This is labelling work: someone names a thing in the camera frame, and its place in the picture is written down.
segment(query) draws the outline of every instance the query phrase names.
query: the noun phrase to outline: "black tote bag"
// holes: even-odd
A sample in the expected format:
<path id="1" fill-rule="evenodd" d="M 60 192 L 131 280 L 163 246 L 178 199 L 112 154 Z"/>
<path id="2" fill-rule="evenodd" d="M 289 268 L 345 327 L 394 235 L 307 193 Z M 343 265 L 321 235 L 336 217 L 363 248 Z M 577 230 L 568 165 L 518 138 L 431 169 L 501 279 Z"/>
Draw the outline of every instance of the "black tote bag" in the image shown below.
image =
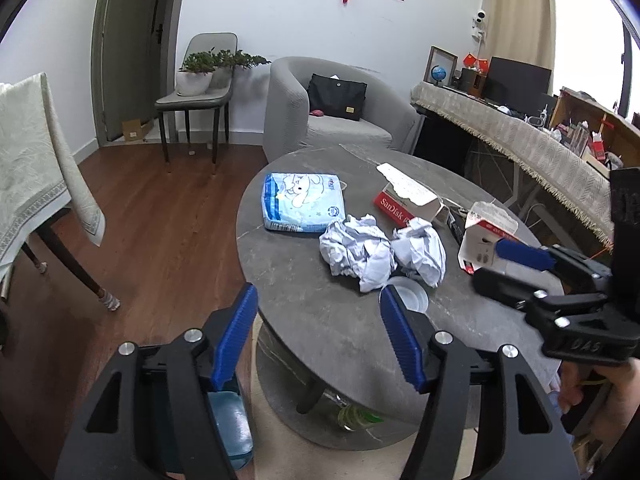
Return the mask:
<path id="1" fill-rule="evenodd" d="M 309 110 L 322 110 L 325 115 L 331 117 L 359 121 L 364 108 L 367 84 L 313 74 L 307 92 Z"/>

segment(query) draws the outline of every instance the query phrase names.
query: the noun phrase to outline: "plastic bottle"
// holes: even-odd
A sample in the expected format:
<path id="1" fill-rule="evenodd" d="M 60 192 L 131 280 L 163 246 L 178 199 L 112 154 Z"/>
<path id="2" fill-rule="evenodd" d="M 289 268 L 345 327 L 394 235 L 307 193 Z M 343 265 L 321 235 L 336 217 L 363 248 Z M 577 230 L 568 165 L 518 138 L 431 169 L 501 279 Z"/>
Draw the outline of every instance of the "plastic bottle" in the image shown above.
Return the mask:
<path id="1" fill-rule="evenodd" d="M 338 412 L 338 425 L 347 431 L 366 430 L 380 422 L 383 419 L 355 404 L 343 406 Z"/>

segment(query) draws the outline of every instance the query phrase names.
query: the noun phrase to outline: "fringed tablecloth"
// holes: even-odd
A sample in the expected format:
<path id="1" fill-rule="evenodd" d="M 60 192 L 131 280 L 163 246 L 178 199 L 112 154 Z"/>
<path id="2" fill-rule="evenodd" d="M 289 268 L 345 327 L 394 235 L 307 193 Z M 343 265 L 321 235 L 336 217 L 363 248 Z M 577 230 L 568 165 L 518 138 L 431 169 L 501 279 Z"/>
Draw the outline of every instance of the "fringed tablecloth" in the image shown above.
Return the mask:
<path id="1" fill-rule="evenodd" d="M 609 181 L 551 136 L 465 95 L 421 82 L 412 104 L 437 113 L 518 164 L 607 247 L 613 244 Z"/>

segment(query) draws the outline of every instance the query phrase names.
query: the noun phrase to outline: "window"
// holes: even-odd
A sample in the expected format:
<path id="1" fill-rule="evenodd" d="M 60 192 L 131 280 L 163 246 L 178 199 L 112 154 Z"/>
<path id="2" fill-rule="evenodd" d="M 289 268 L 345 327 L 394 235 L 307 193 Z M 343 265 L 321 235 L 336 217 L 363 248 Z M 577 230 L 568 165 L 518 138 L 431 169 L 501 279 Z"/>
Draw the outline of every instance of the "window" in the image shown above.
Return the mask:
<path id="1" fill-rule="evenodd" d="M 584 91 L 606 108 L 620 102 L 625 52 L 622 18 L 610 0 L 557 0 L 554 93 Z M 640 109 L 640 52 L 634 53 Z"/>

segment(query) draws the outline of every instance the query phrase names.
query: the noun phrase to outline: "human hand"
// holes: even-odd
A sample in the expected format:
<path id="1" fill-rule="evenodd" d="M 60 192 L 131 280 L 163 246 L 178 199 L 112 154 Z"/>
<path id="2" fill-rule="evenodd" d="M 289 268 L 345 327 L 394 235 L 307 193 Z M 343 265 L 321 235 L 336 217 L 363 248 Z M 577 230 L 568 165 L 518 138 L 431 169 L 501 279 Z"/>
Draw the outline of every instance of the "human hand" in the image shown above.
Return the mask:
<path id="1" fill-rule="evenodd" d="M 619 367 L 594 366 L 593 369 L 613 385 L 607 401 L 591 423 L 591 433 L 609 452 L 640 406 L 640 360 L 631 359 Z M 562 362 L 558 403 L 565 413 L 582 402 L 580 380 L 578 365 Z"/>

